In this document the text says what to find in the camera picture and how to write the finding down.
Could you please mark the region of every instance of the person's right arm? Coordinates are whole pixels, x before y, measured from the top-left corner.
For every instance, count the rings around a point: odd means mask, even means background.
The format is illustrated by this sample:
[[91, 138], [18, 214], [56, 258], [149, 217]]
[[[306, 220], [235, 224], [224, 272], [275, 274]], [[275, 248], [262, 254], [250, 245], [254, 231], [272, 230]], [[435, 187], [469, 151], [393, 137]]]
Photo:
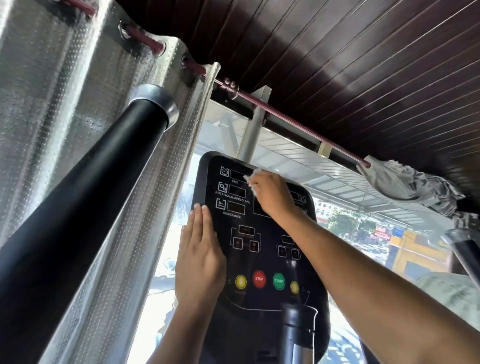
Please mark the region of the person's right arm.
[[295, 207], [283, 179], [253, 175], [258, 201], [297, 243], [336, 304], [383, 364], [480, 363], [480, 333], [426, 293]]

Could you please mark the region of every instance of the silver curtain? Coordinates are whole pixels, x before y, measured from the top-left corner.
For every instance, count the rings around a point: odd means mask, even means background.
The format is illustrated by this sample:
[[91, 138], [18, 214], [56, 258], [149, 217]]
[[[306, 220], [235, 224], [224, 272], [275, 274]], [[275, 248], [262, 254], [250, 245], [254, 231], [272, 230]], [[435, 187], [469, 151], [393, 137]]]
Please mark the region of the silver curtain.
[[166, 87], [179, 121], [157, 145], [41, 363], [123, 363], [195, 146], [219, 65], [182, 70], [124, 40], [110, 0], [89, 20], [62, 1], [0, 1], [0, 246], [114, 122], [141, 83]]

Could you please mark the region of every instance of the red button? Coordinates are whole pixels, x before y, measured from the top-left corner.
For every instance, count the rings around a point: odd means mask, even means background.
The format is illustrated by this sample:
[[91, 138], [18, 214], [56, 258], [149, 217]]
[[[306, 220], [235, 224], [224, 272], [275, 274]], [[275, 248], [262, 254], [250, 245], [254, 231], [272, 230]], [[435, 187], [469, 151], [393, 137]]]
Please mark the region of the red button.
[[265, 273], [262, 272], [261, 270], [254, 271], [253, 285], [257, 288], [263, 288], [265, 287], [266, 283], [267, 283], [267, 277], [265, 276]]

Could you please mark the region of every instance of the person's left arm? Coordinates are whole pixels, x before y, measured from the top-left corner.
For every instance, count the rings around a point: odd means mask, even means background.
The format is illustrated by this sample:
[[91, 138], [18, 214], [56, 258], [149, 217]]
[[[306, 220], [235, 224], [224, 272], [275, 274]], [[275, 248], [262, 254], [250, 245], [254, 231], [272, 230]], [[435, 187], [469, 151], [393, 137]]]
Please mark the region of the person's left arm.
[[207, 206], [194, 206], [182, 227], [175, 267], [179, 302], [147, 364], [197, 364], [216, 300], [225, 285], [226, 259]]

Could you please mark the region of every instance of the person's left hand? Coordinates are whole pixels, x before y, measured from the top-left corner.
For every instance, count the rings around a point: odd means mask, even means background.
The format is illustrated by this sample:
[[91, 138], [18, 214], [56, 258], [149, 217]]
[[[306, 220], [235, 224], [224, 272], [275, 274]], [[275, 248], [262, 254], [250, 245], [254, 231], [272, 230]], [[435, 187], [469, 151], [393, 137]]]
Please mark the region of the person's left hand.
[[179, 306], [200, 310], [215, 306], [225, 285], [227, 260], [218, 244], [212, 215], [206, 205], [195, 204], [187, 225], [182, 227], [175, 273]]

